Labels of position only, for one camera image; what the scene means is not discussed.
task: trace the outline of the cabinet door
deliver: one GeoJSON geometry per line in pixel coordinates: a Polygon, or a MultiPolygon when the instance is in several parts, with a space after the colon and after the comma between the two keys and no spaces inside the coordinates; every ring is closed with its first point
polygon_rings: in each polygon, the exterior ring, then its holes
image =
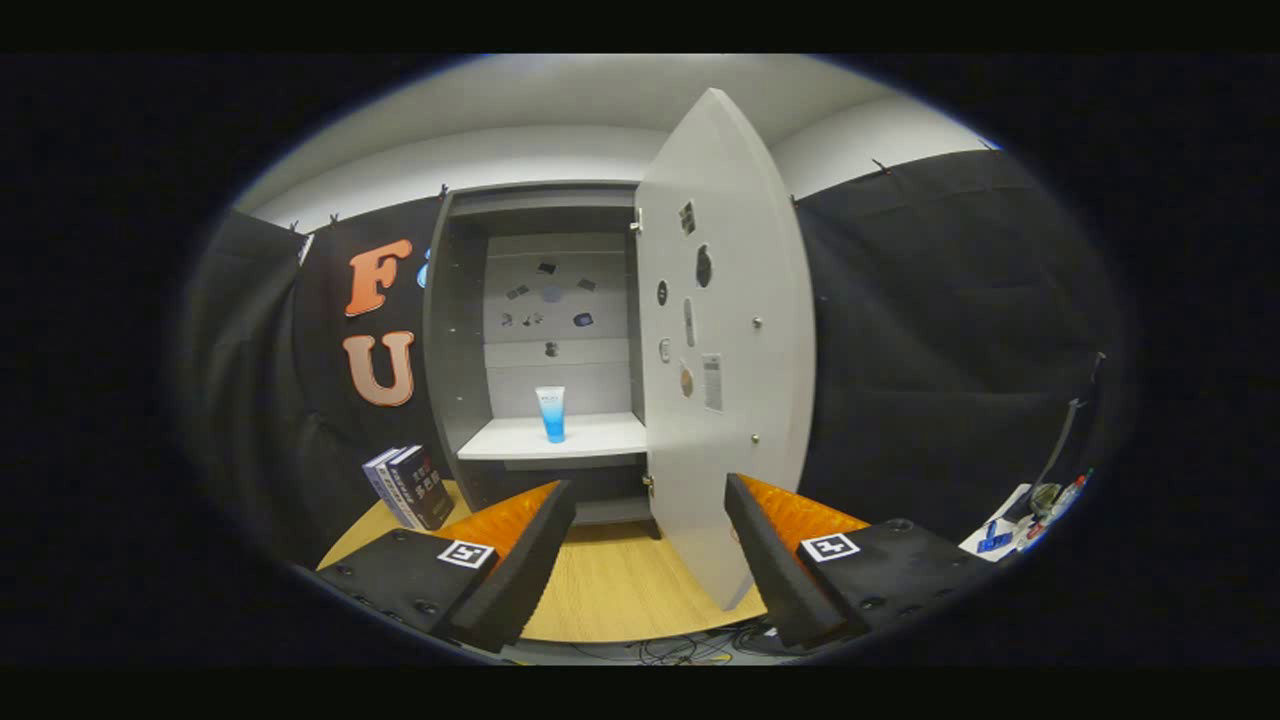
{"type": "Polygon", "coordinates": [[[719,90],[685,115],[636,188],[653,514],[707,593],[753,579],[724,512],[728,473],[795,491],[809,441],[814,319],[791,199],[719,90]]]}

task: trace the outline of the orange foam pad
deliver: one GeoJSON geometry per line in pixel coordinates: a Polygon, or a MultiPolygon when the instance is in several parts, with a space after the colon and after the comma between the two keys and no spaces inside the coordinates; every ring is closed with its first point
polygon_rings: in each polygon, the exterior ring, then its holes
{"type": "Polygon", "coordinates": [[[511,555],[520,536],[532,521],[534,515],[547,502],[548,496],[556,489],[559,480],[539,486],[531,491],[508,497],[497,505],[490,505],[475,515],[470,515],[443,528],[435,533],[436,537],[489,544],[498,550],[498,564],[494,570],[511,555]]]}
{"type": "Polygon", "coordinates": [[[800,562],[800,557],[795,555],[800,541],[832,533],[851,533],[870,527],[870,523],[864,523],[852,515],[845,515],[794,492],[742,474],[739,477],[742,478],[742,484],[764,511],[764,516],[769,519],[769,524],[773,525],[773,532],[778,534],[783,547],[791,552],[791,557],[801,568],[804,568],[804,562],[800,562]]]}

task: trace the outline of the blue tube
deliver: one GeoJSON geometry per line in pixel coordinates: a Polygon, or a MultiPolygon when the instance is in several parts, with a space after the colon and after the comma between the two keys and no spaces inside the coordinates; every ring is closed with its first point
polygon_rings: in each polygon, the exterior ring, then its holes
{"type": "Polygon", "coordinates": [[[538,407],[543,411],[543,425],[547,427],[547,439],[564,442],[564,388],[539,387],[538,407]]]}

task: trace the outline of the cabinet shelf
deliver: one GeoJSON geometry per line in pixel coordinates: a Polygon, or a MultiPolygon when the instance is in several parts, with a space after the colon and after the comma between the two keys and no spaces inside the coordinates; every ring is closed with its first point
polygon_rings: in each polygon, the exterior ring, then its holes
{"type": "Polygon", "coordinates": [[[460,460],[554,460],[645,452],[645,427],[632,413],[568,415],[564,442],[552,443],[541,418],[495,418],[461,450],[460,460]]]}

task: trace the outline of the wooden table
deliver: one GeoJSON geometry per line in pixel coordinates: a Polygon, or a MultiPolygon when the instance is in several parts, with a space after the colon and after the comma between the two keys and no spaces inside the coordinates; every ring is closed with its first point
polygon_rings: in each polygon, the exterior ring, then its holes
{"type": "MultiPolygon", "coordinates": [[[[457,484],[444,482],[454,509],[445,525],[471,514],[457,484]]],[[[381,502],[334,543],[325,568],[399,527],[381,502]]],[[[696,633],[764,615],[756,588],[722,611],[694,580],[666,539],[643,524],[572,528],[522,639],[571,643],[632,642],[696,633]]]]}

